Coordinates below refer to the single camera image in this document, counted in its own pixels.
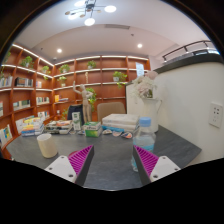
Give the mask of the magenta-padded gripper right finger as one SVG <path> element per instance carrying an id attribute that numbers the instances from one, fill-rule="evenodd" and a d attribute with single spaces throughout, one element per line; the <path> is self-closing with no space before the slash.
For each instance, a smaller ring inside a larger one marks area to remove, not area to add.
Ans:
<path id="1" fill-rule="evenodd" d="M 133 157 L 143 186 L 180 170 L 167 156 L 158 157 L 136 145 L 133 146 Z"/>

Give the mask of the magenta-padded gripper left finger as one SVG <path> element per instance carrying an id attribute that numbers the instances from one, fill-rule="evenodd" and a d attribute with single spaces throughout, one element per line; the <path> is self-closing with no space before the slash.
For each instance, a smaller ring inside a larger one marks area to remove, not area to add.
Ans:
<path id="1" fill-rule="evenodd" d="M 70 153 L 69 156 L 59 156 L 46 168 L 46 171 L 79 186 L 83 186 L 93 156 L 94 146 L 89 145 L 81 150 Z"/>

